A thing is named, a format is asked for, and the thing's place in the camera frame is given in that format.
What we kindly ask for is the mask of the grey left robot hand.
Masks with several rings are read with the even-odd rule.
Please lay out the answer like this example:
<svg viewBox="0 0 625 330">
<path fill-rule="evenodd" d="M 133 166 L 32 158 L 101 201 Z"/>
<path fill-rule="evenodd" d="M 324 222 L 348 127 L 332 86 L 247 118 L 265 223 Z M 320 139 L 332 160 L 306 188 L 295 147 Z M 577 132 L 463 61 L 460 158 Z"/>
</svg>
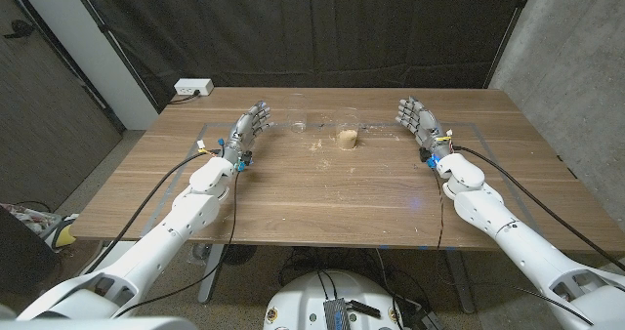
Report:
<svg viewBox="0 0 625 330">
<path fill-rule="evenodd" d="M 224 145 L 223 158 L 234 164 L 245 151 L 252 148 L 255 139 L 273 125 L 269 122 L 271 109 L 258 101 L 232 125 Z"/>
</svg>

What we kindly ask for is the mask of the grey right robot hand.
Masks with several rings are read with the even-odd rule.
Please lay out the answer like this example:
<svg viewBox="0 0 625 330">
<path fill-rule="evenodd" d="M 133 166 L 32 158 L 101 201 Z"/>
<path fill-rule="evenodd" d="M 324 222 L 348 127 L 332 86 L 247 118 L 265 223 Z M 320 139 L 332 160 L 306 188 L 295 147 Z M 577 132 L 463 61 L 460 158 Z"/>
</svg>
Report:
<svg viewBox="0 0 625 330">
<path fill-rule="evenodd" d="M 414 98 L 399 101 L 396 122 L 414 135 L 423 162 L 439 161 L 453 153 L 451 136 L 443 131 L 434 114 Z"/>
</svg>

